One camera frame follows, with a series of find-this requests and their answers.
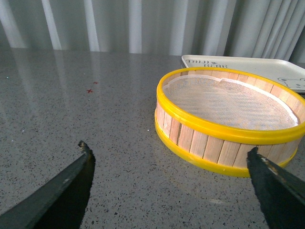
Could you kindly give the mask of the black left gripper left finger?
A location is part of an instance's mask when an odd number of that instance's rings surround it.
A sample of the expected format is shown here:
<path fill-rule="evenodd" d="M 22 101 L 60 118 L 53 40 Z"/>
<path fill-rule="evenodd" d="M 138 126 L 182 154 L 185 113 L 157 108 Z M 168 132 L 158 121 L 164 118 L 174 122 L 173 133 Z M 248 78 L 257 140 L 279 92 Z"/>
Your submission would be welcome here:
<path fill-rule="evenodd" d="M 78 229 L 90 197 L 95 157 L 78 143 L 82 155 L 22 202 L 0 216 L 2 229 Z"/>

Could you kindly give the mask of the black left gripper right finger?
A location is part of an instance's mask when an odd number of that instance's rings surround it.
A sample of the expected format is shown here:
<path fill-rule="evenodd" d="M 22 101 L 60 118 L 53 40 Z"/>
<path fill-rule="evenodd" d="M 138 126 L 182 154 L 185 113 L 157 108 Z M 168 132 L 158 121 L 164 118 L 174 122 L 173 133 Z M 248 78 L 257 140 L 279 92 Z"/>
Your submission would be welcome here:
<path fill-rule="evenodd" d="M 267 225 L 271 229 L 305 227 L 305 182 L 258 153 L 247 153 L 247 167 Z"/>

